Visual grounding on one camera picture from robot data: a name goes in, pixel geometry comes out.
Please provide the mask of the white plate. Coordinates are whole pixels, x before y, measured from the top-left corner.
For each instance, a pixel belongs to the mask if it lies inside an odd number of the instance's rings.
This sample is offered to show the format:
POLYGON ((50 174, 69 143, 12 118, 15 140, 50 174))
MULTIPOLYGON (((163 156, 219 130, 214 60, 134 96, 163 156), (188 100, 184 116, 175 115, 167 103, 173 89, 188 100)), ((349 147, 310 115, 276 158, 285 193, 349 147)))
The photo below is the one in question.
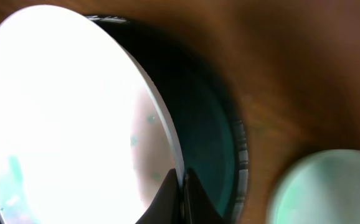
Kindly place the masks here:
POLYGON ((96 23, 36 5, 0 24, 0 221, 135 223, 184 162, 137 60, 96 23))

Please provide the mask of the light green plate front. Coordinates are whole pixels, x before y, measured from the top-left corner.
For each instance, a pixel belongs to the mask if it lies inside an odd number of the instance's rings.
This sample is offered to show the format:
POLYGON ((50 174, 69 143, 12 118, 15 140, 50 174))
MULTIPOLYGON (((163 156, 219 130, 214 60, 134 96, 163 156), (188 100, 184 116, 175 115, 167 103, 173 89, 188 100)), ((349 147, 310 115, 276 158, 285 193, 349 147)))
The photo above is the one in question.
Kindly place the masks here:
POLYGON ((333 149, 300 159, 273 191, 266 222, 360 223, 360 151, 333 149))

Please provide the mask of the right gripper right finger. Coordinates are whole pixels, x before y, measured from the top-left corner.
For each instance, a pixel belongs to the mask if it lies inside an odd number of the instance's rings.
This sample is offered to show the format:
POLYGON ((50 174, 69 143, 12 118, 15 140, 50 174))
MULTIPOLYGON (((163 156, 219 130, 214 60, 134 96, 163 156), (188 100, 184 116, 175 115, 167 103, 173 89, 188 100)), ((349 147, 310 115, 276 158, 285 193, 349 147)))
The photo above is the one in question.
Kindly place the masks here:
POLYGON ((186 224, 223 224, 201 181, 192 168, 184 178, 184 222, 186 224))

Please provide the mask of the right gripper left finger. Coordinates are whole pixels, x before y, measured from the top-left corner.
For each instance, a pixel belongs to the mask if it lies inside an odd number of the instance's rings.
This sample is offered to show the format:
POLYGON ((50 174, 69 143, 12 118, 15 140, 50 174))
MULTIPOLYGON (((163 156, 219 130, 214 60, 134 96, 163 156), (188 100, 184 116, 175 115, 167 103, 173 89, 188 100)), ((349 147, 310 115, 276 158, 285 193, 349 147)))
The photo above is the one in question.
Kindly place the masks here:
POLYGON ((175 169, 170 169, 151 205, 136 224, 178 224, 182 222, 180 188, 175 169))

